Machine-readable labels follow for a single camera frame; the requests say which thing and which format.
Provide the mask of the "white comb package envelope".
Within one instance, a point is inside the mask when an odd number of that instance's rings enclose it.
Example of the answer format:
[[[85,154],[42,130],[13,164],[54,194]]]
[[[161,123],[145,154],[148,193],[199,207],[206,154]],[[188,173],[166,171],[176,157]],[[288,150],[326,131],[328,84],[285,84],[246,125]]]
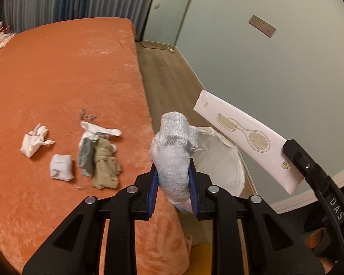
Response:
[[[292,194],[304,179],[283,153],[286,139],[239,108],[202,90],[194,111],[231,139]]]

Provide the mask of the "beige knotted stocking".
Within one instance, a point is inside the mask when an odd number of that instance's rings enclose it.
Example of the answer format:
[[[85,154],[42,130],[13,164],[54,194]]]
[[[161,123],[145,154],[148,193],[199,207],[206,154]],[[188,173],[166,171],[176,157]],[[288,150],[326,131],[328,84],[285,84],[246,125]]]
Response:
[[[114,156],[117,147],[106,138],[99,138],[95,146],[94,176],[92,185],[97,189],[116,189],[119,185],[119,174],[122,169]]]

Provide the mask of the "white glove red trim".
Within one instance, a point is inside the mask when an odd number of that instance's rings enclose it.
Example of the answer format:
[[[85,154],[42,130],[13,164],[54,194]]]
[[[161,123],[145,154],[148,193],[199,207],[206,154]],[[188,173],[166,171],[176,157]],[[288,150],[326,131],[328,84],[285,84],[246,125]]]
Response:
[[[48,128],[44,125],[38,124],[34,130],[24,135],[20,151],[27,158],[31,158],[41,146],[53,145],[54,140],[46,140],[48,135]]]

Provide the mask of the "light grey sock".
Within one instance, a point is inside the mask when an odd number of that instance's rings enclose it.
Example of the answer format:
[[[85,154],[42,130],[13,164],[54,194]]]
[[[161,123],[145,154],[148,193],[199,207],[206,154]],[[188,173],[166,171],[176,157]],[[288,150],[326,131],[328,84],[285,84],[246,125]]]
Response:
[[[158,181],[167,199],[181,205],[189,199],[189,164],[198,148],[199,129],[189,125],[179,112],[161,117],[160,131],[154,136],[150,157],[158,173]]]

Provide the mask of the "white bag lined trash bin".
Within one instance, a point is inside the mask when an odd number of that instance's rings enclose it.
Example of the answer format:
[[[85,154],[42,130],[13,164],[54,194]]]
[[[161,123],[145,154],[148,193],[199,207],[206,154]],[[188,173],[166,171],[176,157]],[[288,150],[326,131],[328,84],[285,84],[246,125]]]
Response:
[[[211,127],[198,127],[195,135],[174,135],[178,146],[186,148],[196,170],[208,174],[214,185],[233,196],[245,187],[245,168],[238,148]]]

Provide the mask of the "small white rolled sock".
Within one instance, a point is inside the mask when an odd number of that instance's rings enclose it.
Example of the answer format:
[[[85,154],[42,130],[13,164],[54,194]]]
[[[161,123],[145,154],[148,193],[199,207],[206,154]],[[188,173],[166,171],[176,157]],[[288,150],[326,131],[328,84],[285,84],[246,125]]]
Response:
[[[71,181],[74,178],[70,155],[53,155],[50,161],[50,177],[62,181]]]

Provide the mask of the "orange plush bed blanket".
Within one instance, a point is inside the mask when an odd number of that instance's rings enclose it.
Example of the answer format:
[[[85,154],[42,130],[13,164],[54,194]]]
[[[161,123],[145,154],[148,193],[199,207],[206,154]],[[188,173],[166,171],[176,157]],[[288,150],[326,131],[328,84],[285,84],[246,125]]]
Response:
[[[78,168],[70,182],[50,177],[53,155],[78,156],[81,110],[101,127],[122,132],[112,140],[120,188],[150,170],[154,133],[130,20],[42,25],[0,50],[0,251],[17,271],[85,197],[115,194],[93,187]],[[22,141],[38,124],[55,144],[27,158]]]

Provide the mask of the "bedside clutter items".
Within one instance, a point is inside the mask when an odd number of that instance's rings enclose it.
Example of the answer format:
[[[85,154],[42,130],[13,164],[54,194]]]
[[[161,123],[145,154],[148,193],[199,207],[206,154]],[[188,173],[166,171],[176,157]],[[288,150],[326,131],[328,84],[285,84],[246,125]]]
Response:
[[[11,28],[10,26],[5,26],[3,24],[3,21],[0,21],[0,34],[6,34],[6,33],[11,33]]]

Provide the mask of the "gold framed standing mirror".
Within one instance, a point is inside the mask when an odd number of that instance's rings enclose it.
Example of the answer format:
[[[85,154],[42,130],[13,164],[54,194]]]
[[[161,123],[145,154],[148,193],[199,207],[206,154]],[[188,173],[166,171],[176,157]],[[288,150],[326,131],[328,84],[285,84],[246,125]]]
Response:
[[[173,50],[190,0],[152,0],[142,45],[145,48]]]

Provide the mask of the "grey blue curtains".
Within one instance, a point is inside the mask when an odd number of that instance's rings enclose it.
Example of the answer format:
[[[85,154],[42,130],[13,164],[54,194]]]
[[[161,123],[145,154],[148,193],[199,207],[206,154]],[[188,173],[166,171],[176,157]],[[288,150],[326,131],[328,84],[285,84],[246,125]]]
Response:
[[[59,21],[121,17],[132,21],[140,41],[152,0],[4,0],[3,21],[20,33]]]

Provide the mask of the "wall switch plate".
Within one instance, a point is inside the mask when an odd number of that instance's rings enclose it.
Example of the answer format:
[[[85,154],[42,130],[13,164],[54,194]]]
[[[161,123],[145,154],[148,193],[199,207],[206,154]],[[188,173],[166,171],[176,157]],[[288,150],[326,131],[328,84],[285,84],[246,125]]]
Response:
[[[261,31],[261,33],[264,33],[269,38],[271,38],[277,30],[271,24],[267,23],[266,21],[257,17],[254,14],[250,18],[249,24],[251,26],[255,27],[257,30]]]

